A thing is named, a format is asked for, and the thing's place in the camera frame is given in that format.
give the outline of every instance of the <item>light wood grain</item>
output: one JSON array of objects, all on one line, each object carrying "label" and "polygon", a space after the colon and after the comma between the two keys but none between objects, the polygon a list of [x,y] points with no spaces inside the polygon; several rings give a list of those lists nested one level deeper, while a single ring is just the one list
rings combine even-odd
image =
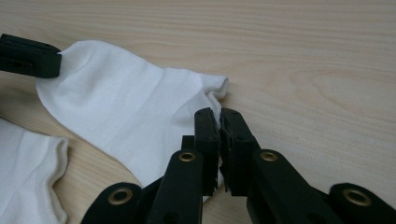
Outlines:
[{"label": "light wood grain", "polygon": [[[351,182],[396,207],[394,1],[0,1],[0,31],[60,49],[100,39],[159,66],[227,75],[222,104],[262,147],[318,189]],[[0,72],[0,117],[71,139],[55,185],[68,223],[105,187],[136,181],[59,124],[33,78]],[[222,190],[204,223],[249,223],[245,201]]]}]

